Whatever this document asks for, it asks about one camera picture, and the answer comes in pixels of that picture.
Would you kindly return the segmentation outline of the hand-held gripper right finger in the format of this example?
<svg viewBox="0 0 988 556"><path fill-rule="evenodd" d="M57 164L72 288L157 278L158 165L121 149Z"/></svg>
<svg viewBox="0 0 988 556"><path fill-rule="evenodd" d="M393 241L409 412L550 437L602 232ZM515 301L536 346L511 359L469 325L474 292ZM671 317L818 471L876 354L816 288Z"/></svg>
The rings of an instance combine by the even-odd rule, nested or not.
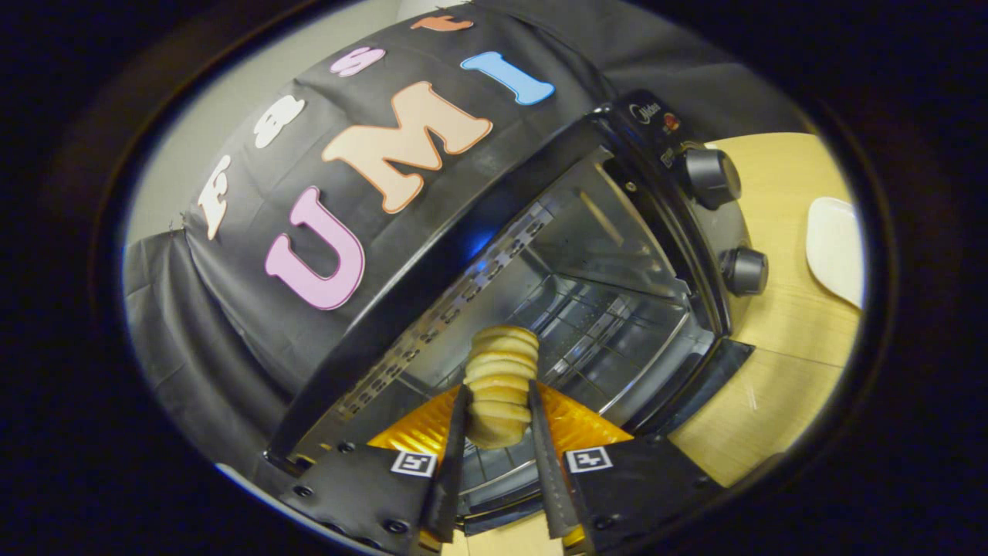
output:
<svg viewBox="0 0 988 556"><path fill-rule="evenodd" d="M530 382L534 458L548 534L566 553L654 553L724 488L660 434L632 437Z"/></svg>

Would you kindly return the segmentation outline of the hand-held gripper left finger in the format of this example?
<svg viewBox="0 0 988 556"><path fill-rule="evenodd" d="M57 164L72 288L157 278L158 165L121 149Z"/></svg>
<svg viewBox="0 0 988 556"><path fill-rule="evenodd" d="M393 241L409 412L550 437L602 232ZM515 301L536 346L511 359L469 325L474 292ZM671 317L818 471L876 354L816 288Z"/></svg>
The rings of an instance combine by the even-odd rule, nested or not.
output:
<svg viewBox="0 0 988 556"><path fill-rule="evenodd" d="M345 442L279 495L293 516L364 553L429 553L452 542L469 388L458 385L371 444Z"/></svg>

